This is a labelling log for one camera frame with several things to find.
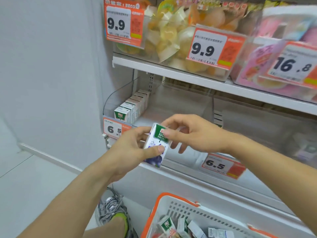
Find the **floor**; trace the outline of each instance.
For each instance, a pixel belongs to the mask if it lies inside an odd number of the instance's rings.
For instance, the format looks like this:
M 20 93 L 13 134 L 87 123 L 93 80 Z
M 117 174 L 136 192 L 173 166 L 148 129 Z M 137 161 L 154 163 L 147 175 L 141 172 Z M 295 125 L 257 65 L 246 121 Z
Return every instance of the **floor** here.
M 18 236 L 76 174 L 25 151 L 0 165 L 0 238 Z M 132 224 L 141 235 L 150 210 L 126 199 Z M 97 227 L 94 216 L 86 229 Z

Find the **gray sneaker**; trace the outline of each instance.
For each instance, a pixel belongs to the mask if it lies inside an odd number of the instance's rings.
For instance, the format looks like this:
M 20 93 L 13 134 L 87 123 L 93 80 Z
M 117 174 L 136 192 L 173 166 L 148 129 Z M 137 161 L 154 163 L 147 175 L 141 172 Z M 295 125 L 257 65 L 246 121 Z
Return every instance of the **gray sneaker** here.
M 137 233 L 132 227 L 131 219 L 128 214 L 127 208 L 123 203 L 122 197 L 123 196 L 119 196 L 112 188 L 107 188 L 107 191 L 103 194 L 99 204 L 95 209 L 97 224 L 98 226 L 102 226 L 108 223 L 116 214 L 123 213 L 127 217 L 127 222 L 129 226 L 125 238 L 138 238 Z

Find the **hand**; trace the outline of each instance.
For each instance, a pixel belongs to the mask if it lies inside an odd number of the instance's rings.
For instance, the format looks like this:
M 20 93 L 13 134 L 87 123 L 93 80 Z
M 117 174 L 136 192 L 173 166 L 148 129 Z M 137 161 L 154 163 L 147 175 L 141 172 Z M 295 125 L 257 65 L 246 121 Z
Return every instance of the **hand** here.
M 232 133 L 197 115 L 175 114 L 162 122 L 162 125 L 169 128 L 163 134 L 173 141 L 172 149 L 182 143 L 178 151 L 180 154 L 187 146 L 206 153 L 228 152 Z
M 110 182 L 118 181 L 129 171 L 136 168 L 143 160 L 159 156 L 164 152 L 163 146 L 143 149 L 144 142 L 151 127 L 138 127 L 124 132 L 116 143 L 99 158 L 102 165 L 111 168 Z

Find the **shopping basket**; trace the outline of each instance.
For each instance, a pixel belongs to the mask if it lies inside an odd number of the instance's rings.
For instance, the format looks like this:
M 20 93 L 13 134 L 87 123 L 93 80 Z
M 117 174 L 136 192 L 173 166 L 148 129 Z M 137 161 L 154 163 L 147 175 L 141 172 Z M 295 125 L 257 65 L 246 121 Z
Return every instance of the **shopping basket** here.
M 157 198 L 141 238 L 152 238 L 156 233 L 158 221 L 165 215 L 170 216 L 175 225 L 177 225 L 177 220 L 179 218 L 185 217 L 189 221 L 194 220 L 196 224 L 202 228 L 205 234 L 208 234 L 208 227 L 213 227 L 232 230 L 235 238 L 277 238 L 269 233 L 248 227 L 238 220 L 201 206 L 197 202 L 193 203 L 171 193 L 162 193 Z

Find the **person's left hand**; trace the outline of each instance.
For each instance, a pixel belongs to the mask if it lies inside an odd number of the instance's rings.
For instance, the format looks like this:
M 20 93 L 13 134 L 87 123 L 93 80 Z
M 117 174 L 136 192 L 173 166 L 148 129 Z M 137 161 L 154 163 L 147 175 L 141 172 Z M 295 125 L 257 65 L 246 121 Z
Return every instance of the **person's left hand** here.
M 110 182 L 118 181 L 129 171 L 136 168 L 143 160 L 159 156 L 164 152 L 163 146 L 143 149 L 144 142 L 151 127 L 138 127 L 124 132 L 115 144 L 99 158 L 103 165 L 113 173 Z

